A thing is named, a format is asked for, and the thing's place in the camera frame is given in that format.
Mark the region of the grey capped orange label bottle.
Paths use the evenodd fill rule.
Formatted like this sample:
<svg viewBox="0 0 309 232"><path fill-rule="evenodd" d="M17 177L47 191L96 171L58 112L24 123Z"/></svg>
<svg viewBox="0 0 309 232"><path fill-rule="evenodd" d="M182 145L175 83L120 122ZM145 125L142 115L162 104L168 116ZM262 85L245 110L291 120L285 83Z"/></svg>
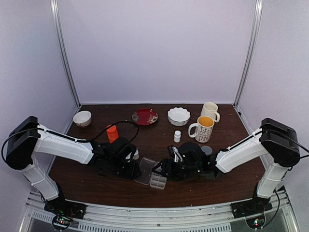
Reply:
<svg viewBox="0 0 309 232"><path fill-rule="evenodd" d="M201 150L204 152L206 156L209 156L212 154L212 148L210 146L204 145L201 147Z"/></svg>

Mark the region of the clear plastic pill organizer box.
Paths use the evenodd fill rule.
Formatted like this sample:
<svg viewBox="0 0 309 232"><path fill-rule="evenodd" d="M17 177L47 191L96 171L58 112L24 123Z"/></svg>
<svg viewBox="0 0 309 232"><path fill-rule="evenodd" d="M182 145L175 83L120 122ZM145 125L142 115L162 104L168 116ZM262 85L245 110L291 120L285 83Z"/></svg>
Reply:
<svg viewBox="0 0 309 232"><path fill-rule="evenodd" d="M140 162L141 176L134 179L134 181L142 185L150 186L154 189L164 190L167 183L167 178L160 174L153 173L152 171L158 163L159 162L152 159L143 157Z"/></svg>

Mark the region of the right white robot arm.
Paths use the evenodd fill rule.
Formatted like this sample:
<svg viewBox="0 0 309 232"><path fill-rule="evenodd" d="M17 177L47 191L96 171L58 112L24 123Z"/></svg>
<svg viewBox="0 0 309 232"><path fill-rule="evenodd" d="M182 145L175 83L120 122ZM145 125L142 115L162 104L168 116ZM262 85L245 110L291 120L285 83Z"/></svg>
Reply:
<svg viewBox="0 0 309 232"><path fill-rule="evenodd" d="M258 213L269 202L277 185L287 171L300 161L296 130L271 118L265 118L251 135L215 154L205 155L201 147L192 142L180 147L168 147L169 159L162 159L152 168L153 173L175 180L183 180L191 174L205 179L216 179L234 168L257 157L270 155L271 164L256 184L248 210Z"/></svg>

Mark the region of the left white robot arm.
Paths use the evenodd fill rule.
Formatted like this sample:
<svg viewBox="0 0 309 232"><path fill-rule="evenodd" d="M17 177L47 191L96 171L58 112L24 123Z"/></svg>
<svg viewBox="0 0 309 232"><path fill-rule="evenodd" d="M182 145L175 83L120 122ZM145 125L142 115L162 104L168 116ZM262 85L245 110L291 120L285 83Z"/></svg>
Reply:
<svg viewBox="0 0 309 232"><path fill-rule="evenodd" d="M45 153L94 166L100 170L110 169L118 176L135 179L141 176L139 163L135 160L138 149L124 137L112 143L67 136L38 123L35 116L26 118L3 142L3 161L18 170L39 191L46 204L58 214L66 214L70 207L62 188L39 166L33 153Z"/></svg>

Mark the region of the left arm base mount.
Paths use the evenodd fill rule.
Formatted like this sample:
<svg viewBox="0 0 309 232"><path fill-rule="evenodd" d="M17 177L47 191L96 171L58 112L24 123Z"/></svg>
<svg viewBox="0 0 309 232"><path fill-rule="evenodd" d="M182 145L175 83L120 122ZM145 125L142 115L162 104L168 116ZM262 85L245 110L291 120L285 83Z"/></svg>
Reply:
<svg viewBox="0 0 309 232"><path fill-rule="evenodd" d="M63 203L44 202L44 210L54 214L52 226L59 231L68 229L74 219L83 219L86 212L86 205L64 201Z"/></svg>

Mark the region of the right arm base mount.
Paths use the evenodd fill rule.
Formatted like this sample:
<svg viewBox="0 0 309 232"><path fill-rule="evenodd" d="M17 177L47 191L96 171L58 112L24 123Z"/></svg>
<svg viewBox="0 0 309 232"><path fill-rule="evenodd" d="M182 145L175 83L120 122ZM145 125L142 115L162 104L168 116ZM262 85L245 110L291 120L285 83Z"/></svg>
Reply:
<svg viewBox="0 0 309 232"><path fill-rule="evenodd" d="M261 229L266 224L265 212L271 210L271 203L254 202L253 200L242 201L231 204L233 217L245 218L245 222L250 229Z"/></svg>

